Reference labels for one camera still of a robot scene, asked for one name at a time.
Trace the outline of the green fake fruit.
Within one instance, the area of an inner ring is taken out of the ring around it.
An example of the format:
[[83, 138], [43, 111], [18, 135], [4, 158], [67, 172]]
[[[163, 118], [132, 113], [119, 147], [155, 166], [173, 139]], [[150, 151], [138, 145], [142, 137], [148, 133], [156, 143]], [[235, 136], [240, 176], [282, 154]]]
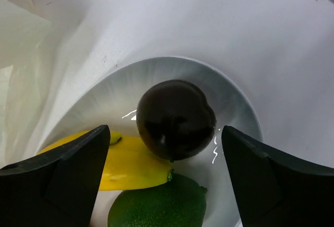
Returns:
[[163, 185], [125, 190], [113, 202], [108, 226], [202, 226], [207, 189], [180, 174]]

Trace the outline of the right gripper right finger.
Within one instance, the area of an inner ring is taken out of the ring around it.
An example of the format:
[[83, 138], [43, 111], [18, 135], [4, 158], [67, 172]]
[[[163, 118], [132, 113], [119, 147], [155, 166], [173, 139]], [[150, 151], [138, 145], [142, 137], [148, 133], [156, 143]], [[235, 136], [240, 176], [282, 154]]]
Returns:
[[222, 130], [243, 226], [333, 226], [333, 169], [246, 135]]

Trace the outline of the dark purple fake plum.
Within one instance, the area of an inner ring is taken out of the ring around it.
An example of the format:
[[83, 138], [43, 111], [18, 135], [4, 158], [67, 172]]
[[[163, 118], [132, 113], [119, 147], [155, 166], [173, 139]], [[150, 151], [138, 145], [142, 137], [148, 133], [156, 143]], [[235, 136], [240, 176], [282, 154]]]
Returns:
[[214, 136], [216, 123], [205, 94], [184, 80], [167, 80], [151, 87], [137, 106], [141, 139], [156, 156], [169, 161], [202, 152]]

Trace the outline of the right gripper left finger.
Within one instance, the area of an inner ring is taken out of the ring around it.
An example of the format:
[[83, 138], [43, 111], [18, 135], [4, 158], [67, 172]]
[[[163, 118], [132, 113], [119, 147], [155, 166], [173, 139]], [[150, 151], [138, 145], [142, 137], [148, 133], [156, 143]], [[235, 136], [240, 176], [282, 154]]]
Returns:
[[101, 125], [1, 168], [1, 226], [89, 226], [110, 136]]

